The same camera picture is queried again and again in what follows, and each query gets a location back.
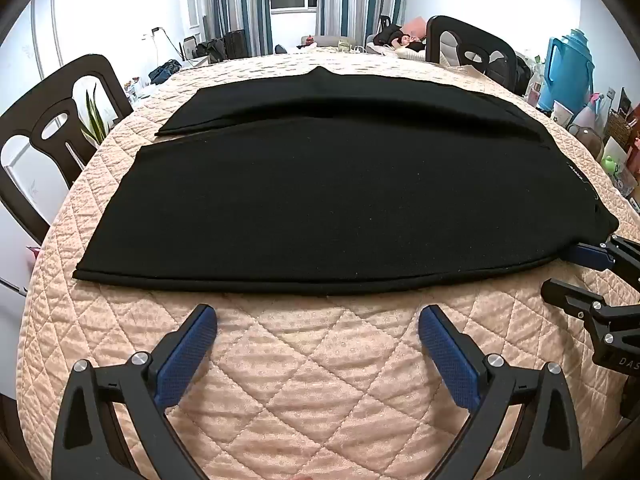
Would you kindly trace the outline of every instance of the blue gripper pad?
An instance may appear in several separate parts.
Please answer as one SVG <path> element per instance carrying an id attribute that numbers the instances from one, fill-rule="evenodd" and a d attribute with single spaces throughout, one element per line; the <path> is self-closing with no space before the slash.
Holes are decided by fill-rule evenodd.
<path id="1" fill-rule="evenodd" d="M 158 371 L 154 396 L 158 408 L 165 410 L 178 404 L 204 354 L 216 338 L 217 329 L 216 312 L 207 306 Z"/>
<path id="2" fill-rule="evenodd" d="M 461 408 L 474 412 L 480 405 L 478 374 L 438 319 L 432 306 L 425 307 L 420 313 L 418 336 L 429 351 L 454 402 Z"/>

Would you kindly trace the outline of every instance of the chair backrest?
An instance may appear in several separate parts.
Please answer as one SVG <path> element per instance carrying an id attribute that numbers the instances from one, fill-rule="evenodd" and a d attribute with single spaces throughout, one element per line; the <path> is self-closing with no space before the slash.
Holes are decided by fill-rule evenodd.
<path id="1" fill-rule="evenodd" d="M 82 169 L 69 149 L 72 149 L 78 160 L 85 165 L 95 153 L 95 148 L 86 140 L 80 129 L 78 108 L 73 100 L 74 84 L 87 75 L 100 80 L 120 120 L 132 113 L 131 104 L 120 87 L 109 61 L 98 54 L 82 56 L 38 83 L 0 116 L 0 152 L 12 137 L 26 136 L 36 150 L 56 163 L 70 187 Z M 60 114 L 66 114 L 65 123 L 55 134 L 43 139 L 42 132 L 45 127 Z M 41 244 L 49 225 L 2 169 L 0 200 L 18 224 Z"/>
<path id="2" fill-rule="evenodd" d="M 385 30 L 389 25 L 391 25 L 391 18 L 385 16 L 384 14 L 380 14 L 380 20 L 378 22 L 378 32 Z"/>
<path id="3" fill-rule="evenodd" d="M 461 66 L 472 65 L 478 72 L 486 74 L 507 90 L 515 90 L 518 60 L 509 44 L 493 34 L 449 16 L 433 16 L 427 22 L 427 61 L 440 62 L 440 37 L 443 32 L 450 32 L 456 38 L 456 53 Z M 494 52 L 500 52 L 504 57 L 501 65 L 505 64 L 506 67 L 501 66 L 500 71 L 492 70 L 490 66 L 490 58 Z"/>
<path id="4" fill-rule="evenodd" d="M 0 394 L 0 478 L 42 480 L 24 442 L 15 400 Z"/>

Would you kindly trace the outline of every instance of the cup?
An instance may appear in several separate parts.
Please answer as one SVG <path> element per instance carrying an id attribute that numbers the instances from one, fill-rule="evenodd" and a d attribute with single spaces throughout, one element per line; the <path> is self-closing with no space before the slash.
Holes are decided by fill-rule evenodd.
<path id="1" fill-rule="evenodd" d="M 563 128 L 566 128 L 573 116 L 574 113 L 571 110 L 562 106 L 558 101 L 554 101 L 554 111 L 551 113 L 551 120 Z"/>

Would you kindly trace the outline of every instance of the silver bolt head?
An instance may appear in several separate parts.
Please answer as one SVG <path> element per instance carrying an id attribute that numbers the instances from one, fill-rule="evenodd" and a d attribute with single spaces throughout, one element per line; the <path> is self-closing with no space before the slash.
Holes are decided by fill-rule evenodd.
<path id="1" fill-rule="evenodd" d="M 145 364 L 149 361 L 149 354 L 146 352 L 136 352 L 131 358 L 131 362 L 137 366 Z"/>
<path id="2" fill-rule="evenodd" d="M 546 365 L 546 367 L 551 373 L 555 375 L 558 375 L 562 371 L 562 368 L 558 363 L 549 363 Z"/>
<path id="3" fill-rule="evenodd" d="M 87 363 L 87 361 L 85 359 L 80 359 L 79 361 L 76 361 L 74 364 L 74 370 L 76 372 L 84 372 L 86 370 L 86 368 L 88 367 L 89 363 Z"/>
<path id="4" fill-rule="evenodd" d="M 489 354 L 486 360 L 494 368 L 500 368 L 504 364 L 504 359 L 499 354 Z"/>

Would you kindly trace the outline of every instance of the round table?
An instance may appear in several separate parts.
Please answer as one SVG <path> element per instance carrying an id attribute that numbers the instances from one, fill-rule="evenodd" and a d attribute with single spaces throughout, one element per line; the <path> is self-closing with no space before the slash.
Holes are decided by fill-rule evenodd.
<path id="1" fill-rule="evenodd" d="M 471 67 L 317 49 L 177 73 L 98 149 L 66 197 L 34 269 L 20 330 L 17 401 L 25 440 L 44 476 L 50 475 L 56 418 L 73 363 L 87 358 L 94 366 L 119 364 L 135 351 L 149 351 L 199 303 L 215 307 L 218 336 L 168 419 L 210 478 L 426 476 L 467 415 L 442 387 L 415 332 L 419 308 L 431 303 L 485 353 L 501 353 L 524 367 L 560 363 L 574 398 L 584 458 L 606 441 L 618 421 L 624 377 L 591 363 L 582 323 L 545 305 L 540 285 L 555 277 L 586 284 L 611 304 L 637 303 L 638 294 L 610 272 L 555 262 L 484 282 L 346 298 L 150 292 L 72 278 L 137 150 L 164 140 L 155 139 L 155 132 L 198 88 L 305 73 L 318 65 L 337 73 L 432 80 L 515 103 L 545 124 L 590 178 L 620 219 L 618 232 L 640 238 L 629 204 L 586 149 Z M 194 234 L 193 243 L 199 236 Z M 116 410 L 141 472 L 153 478 L 126 410 Z M 495 468 L 515 415 L 512 409 L 482 476 Z"/>

